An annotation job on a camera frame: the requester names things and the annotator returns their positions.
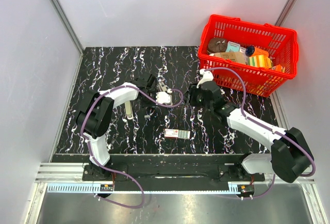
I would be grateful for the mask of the beige stapler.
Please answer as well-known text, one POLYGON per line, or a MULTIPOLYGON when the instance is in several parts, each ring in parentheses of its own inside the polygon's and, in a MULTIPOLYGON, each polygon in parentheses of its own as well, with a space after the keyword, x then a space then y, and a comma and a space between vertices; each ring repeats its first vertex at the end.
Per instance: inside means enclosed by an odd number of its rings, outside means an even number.
POLYGON ((125 105, 125 113, 126 113, 127 119, 132 120, 134 118, 134 114, 133 114, 131 102, 127 101, 124 103, 124 105, 125 105))

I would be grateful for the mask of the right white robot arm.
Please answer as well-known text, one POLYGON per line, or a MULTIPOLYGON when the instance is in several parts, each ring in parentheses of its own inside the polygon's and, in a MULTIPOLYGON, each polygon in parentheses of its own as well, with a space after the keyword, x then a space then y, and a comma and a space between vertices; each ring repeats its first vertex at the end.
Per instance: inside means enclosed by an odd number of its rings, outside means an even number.
POLYGON ((234 168, 236 178, 245 181, 253 174, 271 173, 293 183, 314 162, 302 132, 266 123, 225 100, 213 81, 191 84, 184 94, 186 104, 209 110, 224 126, 240 131, 269 150, 268 154, 246 154, 234 168))

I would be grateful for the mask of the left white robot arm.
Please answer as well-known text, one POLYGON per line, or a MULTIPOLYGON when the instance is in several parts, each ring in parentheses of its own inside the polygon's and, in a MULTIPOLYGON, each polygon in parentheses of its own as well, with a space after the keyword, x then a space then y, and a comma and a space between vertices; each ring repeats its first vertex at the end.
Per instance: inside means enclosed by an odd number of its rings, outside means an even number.
POLYGON ((93 173, 100 180, 107 180, 112 173, 111 167, 107 165, 110 154, 105 134, 111 123, 113 109, 137 99, 145 106, 153 106, 156 92, 156 77, 146 74, 109 90, 88 90, 85 94, 75 121, 80 136, 88 143, 90 161, 96 165, 93 173))

